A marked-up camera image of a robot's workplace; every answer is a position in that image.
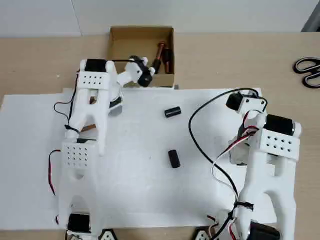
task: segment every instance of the white foam board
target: white foam board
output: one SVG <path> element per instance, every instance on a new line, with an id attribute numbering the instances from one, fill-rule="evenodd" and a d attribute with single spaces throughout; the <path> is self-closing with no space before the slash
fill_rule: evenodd
<path id="1" fill-rule="evenodd" d="M 99 172 L 106 227 L 203 226 L 210 223 L 206 214 L 217 215 L 232 207 L 233 194 L 214 181 L 211 164 L 188 132 L 191 114 L 224 91 L 124 90 L 122 114 L 108 120 L 107 151 Z M 57 199 L 48 186 L 48 154 L 60 148 L 65 131 L 65 119 L 53 111 L 53 104 L 70 95 L 67 90 L 4 97 L 0 111 L 0 229 L 58 228 L 54 221 Z M 227 146 L 241 124 L 241 117 L 225 106 L 226 100 L 223 97 L 208 105 L 192 122 L 196 139 L 212 158 Z M 181 107 L 182 114 L 165 118 L 164 110 L 175 106 Z M 171 149 L 179 154 L 180 168 L 170 166 Z M 59 153 L 52 156 L 55 188 L 60 157 Z M 219 164 L 240 190 L 246 167 L 231 165 L 227 157 Z M 253 219 L 276 221 L 267 196 L 255 203 Z"/>

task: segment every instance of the light wood tabletop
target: light wood tabletop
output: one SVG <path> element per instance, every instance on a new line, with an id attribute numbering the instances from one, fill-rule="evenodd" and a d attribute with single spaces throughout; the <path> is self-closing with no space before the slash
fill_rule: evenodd
<path id="1" fill-rule="evenodd" d="M 320 33 L 175 34 L 181 89 L 259 87 L 268 112 L 302 124 L 296 169 L 295 239 L 318 239 L 320 89 L 302 85 L 294 61 L 320 57 Z M 106 58 L 108 36 L 0 39 L 0 98 L 73 87 L 81 59 Z M 116 229 L 119 240 L 189 240 L 193 227 Z M 0 240 L 58 240 L 63 231 L 0 231 Z"/>

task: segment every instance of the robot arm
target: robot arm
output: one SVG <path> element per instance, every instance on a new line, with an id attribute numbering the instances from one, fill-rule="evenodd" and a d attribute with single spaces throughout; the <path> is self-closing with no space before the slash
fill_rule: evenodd
<path id="1" fill-rule="evenodd" d="M 58 188 L 58 223 L 68 234 L 97 239 L 104 224 L 101 211 L 99 160 L 105 154 L 109 112 L 123 104 L 122 87 L 135 82 L 147 87 L 155 70 L 147 58 L 131 56 L 117 74 L 113 61 L 86 59 L 80 63 L 73 112 L 62 142 L 62 172 Z M 79 138 L 92 117 L 97 138 Z"/>
<path id="2" fill-rule="evenodd" d="M 257 198 L 267 194 L 277 217 L 276 228 L 252 222 L 252 208 L 238 205 L 234 209 L 235 226 L 241 240 L 293 240 L 296 218 L 294 182 L 302 128 L 298 122 L 266 114 L 263 99 L 256 96 L 232 94 L 227 106 L 244 115 L 239 135 L 248 126 L 258 129 L 246 143 L 230 152 L 234 164 L 247 165 L 245 183 L 239 203 L 252 207 Z M 275 166 L 274 175 L 266 172 L 267 164 Z"/>

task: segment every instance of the scissors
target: scissors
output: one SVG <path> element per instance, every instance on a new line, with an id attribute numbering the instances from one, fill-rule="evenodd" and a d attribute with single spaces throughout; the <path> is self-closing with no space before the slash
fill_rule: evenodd
<path id="1" fill-rule="evenodd" d="M 313 65 L 308 66 L 306 68 L 299 68 L 299 65 L 304 62 L 310 62 L 310 63 L 313 63 Z M 296 61 L 295 64 L 293 65 L 293 71 L 297 74 L 311 73 L 302 79 L 303 85 L 306 86 L 307 88 L 310 88 L 310 89 L 319 89 L 320 88 L 320 83 L 319 84 L 311 84 L 309 82 L 309 80 L 311 80 L 311 79 L 315 79 L 317 77 L 320 77 L 320 58 L 312 57 L 312 56 L 307 56 L 307 57 L 301 58 L 298 61 Z"/>

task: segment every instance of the cardboard box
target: cardboard box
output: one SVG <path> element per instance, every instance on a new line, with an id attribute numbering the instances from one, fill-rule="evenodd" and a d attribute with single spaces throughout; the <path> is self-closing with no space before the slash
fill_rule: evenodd
<path id="1" fill-rule="evenodd" d="M 165 73 L 161 60 L 158 74 L 153 76 L 150 87 L 173 87 L 175 83 L 174 29 L 170 26 L 113 26 L 110 29 L 107 59 L 128 59 L 131 55 L 148 58 L 151 66 L 158 50 L 158 43 L 164 41 L 172 49 L 172 74 Z M 118 73 L 124 71 L 125 62 L 116 62 Z M 127 87 L 138 86 L 134 83 Z"/>

